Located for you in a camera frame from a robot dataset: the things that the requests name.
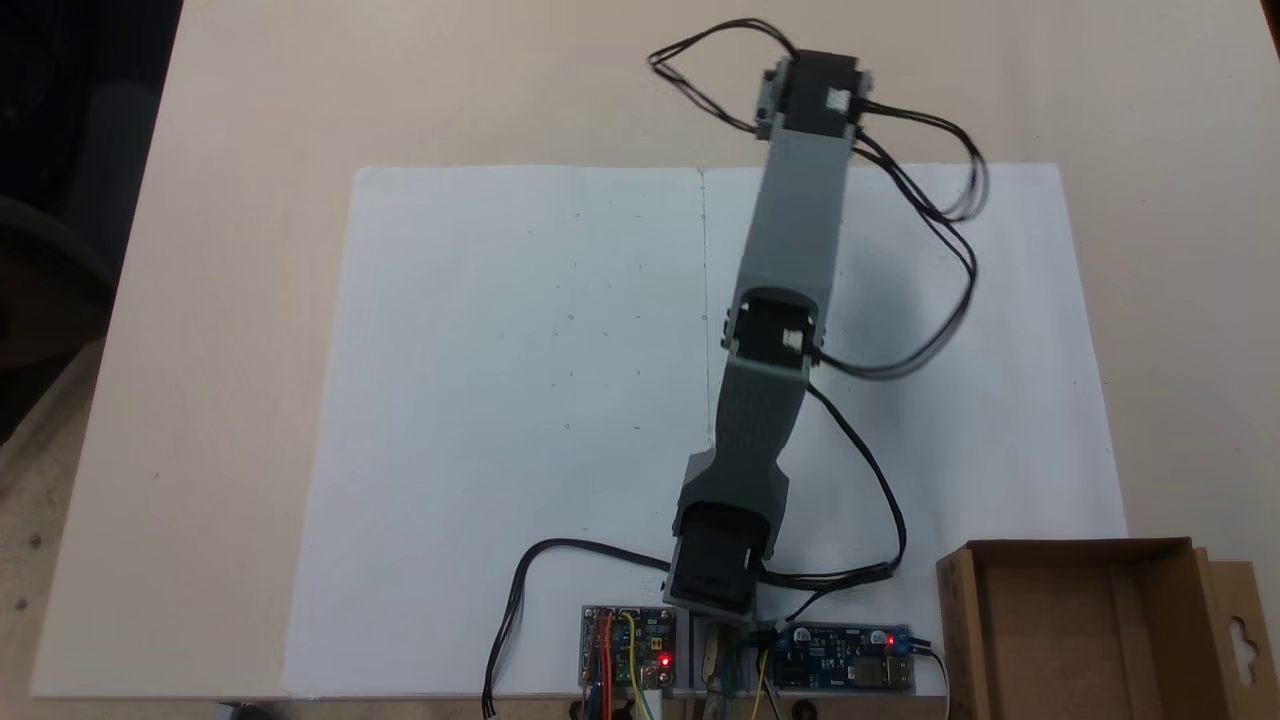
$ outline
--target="yellow wire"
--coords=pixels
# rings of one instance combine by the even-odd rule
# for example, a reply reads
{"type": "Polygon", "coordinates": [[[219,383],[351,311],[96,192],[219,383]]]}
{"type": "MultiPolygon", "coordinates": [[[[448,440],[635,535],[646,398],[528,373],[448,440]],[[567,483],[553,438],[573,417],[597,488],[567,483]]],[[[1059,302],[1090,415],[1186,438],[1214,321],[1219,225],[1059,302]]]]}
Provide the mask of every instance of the yellow wire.
{"type": "MultiPolygon", "coordinates": [[[[640,701],[636,703],[636,707],[644,707],[648,711],[649,703],[640,694],[640,685],[636,684],[636,619],[630,612],[623,612],[622,616],[631,624],[631,692],[636,693],[636,700],[640,701]]],[[[648,715],[649,720],[653,720],[653,714],[649,712],[648,715]]]]}
{"type": "Polygon", "coordinates": [[[764,659],[760,661],[760,682],[755,684],[755,705],[751,706],[751,720],[755,720],[755,712],[760,710],[760,691],[764,689],[764,670],[769,666],[769,651],[764,651],[764,659]]]}

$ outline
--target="beige table surface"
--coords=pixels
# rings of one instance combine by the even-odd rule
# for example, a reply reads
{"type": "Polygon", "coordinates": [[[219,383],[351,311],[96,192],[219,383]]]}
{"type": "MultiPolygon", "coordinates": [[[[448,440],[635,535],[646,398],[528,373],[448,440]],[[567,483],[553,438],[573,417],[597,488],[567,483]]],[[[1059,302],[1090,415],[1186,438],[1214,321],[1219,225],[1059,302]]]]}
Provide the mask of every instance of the beige table surface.
{"type": "MultiPolygon", "coordinates": [[[[1280,626],[1280,63],[1257,0],[188,0],[33,692],[279,696],[352,173],[760,164],[644,64],[740,15],[859,55],[876,99],[993,161],[1061,167],[1130,530],[1253,560],[1280,626]]],[[[685,68],[746,111],[776,58],[735,33],[685,68]]],[[[901,160],[963,158],[870,127],[901,160]]]]}

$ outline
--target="power module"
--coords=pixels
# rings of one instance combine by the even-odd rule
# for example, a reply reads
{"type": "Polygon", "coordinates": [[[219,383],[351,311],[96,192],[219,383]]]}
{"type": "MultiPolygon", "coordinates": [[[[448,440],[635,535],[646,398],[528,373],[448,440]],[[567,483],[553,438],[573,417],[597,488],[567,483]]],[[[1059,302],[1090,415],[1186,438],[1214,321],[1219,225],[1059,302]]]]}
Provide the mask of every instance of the power module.
{"type": "Polygon", "coordinates": [[[913,687],[910,637],[906,625],[788,628],[773,647],[773,684],[778,689],[908,692],[913,687]]]}
{"type": "Polygon", "coordinates": [[[676,679],[676,614],[671,607],[582,607],[579,630],[579,682],[591,685],[605,676],[621,688],[631,687],[631,623],[635,620],[636,685],[660,689],[676,679]]]}

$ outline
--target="cardboard box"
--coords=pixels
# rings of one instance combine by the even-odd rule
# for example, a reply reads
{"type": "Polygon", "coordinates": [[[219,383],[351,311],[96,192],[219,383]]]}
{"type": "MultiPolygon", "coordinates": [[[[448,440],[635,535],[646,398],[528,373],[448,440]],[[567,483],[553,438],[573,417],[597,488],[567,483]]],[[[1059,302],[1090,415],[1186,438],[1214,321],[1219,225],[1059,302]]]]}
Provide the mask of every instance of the cardboard box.
{"type": "Polygon", "coordinates": [[[1248,562],[1189,538],[974,541],[938,561],[952,720],[1274,720],[1248,562]],[[1231,621],[1254,643],[1240,680],[1231,621]]]}

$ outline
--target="white paper sheet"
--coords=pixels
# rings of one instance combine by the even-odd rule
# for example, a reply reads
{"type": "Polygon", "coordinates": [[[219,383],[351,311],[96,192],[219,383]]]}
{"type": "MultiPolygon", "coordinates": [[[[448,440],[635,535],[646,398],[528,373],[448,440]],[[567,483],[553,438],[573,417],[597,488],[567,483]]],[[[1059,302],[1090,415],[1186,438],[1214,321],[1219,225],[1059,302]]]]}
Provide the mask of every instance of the white paper sheet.
{"type": "MultiPolygon", "coordinates": [[[[911,168],[938,193],[956,167],[911,168]]],[[[890,360],[964,274],[878,170],[851,170],[828,350],[890,360]]],[[[906,514],[897,578],[806,618],[941,639],[933,565],[979,537],[1125,534],[1101,383],[1052,165],[996,165],[951,346],[899,383],[814,382],[906,514]]],[[[718,340],[759,169],[419,168],[356,177],[285,688],[480,692],[520,555],[557,536],[669,557],[687,456],[709,445],[718,340]]],[[[781,459],[772,566],[883,560],[874,477],[806,402],[781,459]]],[[[499,694],[576,691],[577,609],[657,603],[662,575],[552,551],[529,577],[499,694]]],[[[803,596],[764,589],[764,615],[803,596]]],[[[923,665],[918,689],[941,693],[923,665]]]]}

